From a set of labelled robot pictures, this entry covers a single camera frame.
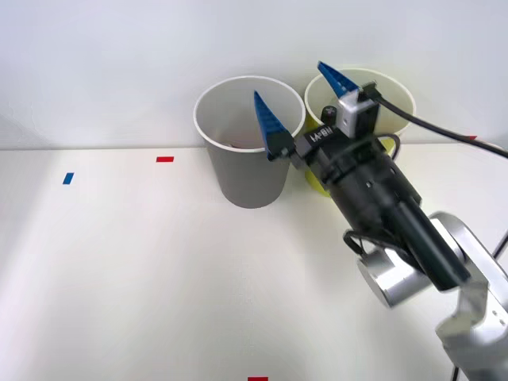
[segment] paper cup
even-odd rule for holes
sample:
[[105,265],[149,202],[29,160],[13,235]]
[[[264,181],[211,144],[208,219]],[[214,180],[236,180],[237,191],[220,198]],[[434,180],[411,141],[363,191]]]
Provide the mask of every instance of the paper cup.
[[243,208],[260,208],[283,191],[289,160],[269,162],[256,117],[254,91],[295,137],[305,122],[296,91],[276,79],[253,75],[227,79],[206,90],[194,107],[224,196]]
[[[413,95],[401,83],[388,75],[384,75],[378,71],[360,68],[345,68],[339,71],[359,86],[371,81],[376,81],[377,88],[385,99],[394,103],[407,113],[413,115],[416,113],[416,104]],[[323,75],[318,75],[310,81],[307,86],[304,101],[307,110],[305,130],[309,132],[323,125],[319,119],[321,111],[325,106],[335,106],[337,104],[337,96],[333,93],[328,82],[326,82],[325,77],[323,77]],[[378,121],[375,125],[375,133],[395,133],[400,136],[409,124],[408,121],[405,121],[381,106],[379,108]],[[382,143],[388,152],[394,149],[394,142],[392,140],[386,139],[383,140]],[[321,183],[311,171],[306,171],[305,177],[312,188],[323,195],[329,196],[328,192],[323,189]]]

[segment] black cable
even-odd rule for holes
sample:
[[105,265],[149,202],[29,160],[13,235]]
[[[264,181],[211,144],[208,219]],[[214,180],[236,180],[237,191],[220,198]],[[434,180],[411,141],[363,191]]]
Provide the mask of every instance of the black cable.
[[506,245],[508,244],[508,231],[505,233],[504,237],[502,238],[501,242],[498,243],[498,247],[495,248],[494,254],[492,255],[494,259],[498,259],[502,252],[505,251]]
[[459,370],[458,367],[453,368],[452,381],[457,381],[459,379]]
[[397,114],[399,117],[406,119],[407,121],[410,121],[415,125],[419,125],[424,129],[428,129],[429,131],[438,133],[444,137],[448,137],[450,139],[457,140],[461,143],[469,144],[484,149],[488,152],[495,153],[496,155],[500,155],[505,159],[508,159],[508,152],[505,151],[504,149],[494,147],[487,143],[483,143],[480,140],[471,140],[469,137],[460,135],[458,133],[453,133],[452,131],[448,131],[447,129],[442,129],[441,127],[437,127],[436,125],[432,125],[427,121],[423,121],[418,117],[408,114],[406,111],[400,110],[396,105],[388,102],[385,98],[383,98],[381,93],[379,93],[375,88],[364,88],[364,93],[367,96],[367,98],[370,98],[374,102],[378,102],[381,106],[386,107],[392,113]]

